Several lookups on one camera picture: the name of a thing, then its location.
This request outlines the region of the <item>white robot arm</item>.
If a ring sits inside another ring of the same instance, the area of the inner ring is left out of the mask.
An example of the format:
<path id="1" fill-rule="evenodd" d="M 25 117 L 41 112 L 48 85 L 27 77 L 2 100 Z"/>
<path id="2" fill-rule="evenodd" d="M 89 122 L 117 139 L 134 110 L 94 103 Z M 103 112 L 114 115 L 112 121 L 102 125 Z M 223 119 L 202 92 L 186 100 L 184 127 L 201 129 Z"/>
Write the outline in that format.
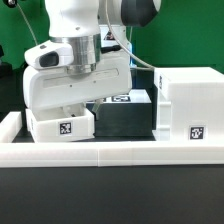
<path id="1" fill-rule="evenodd" d="M 49 40 L 25 52 L 26 106 L 81 104 L 132 88 L 125 28 L 144 27 L 162 0 L 45 0 Z"/>

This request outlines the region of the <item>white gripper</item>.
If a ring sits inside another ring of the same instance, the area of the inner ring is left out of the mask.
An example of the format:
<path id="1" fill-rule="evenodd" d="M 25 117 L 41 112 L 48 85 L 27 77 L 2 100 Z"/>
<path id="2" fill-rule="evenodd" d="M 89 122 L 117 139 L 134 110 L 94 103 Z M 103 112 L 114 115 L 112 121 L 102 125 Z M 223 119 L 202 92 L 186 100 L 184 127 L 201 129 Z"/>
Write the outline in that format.
<path id="1" fill-rule="evenodd" d="M 104 54 L 95 71 L 75 75 L 65 67 L 36 70 L 28 66 L 23 76 L 25 105 L 42 111 L 95 100 L 92 112 L 97 115 L 104 103 L 101 98 L 131 90 L 129 61 L 124 54 Z"/>

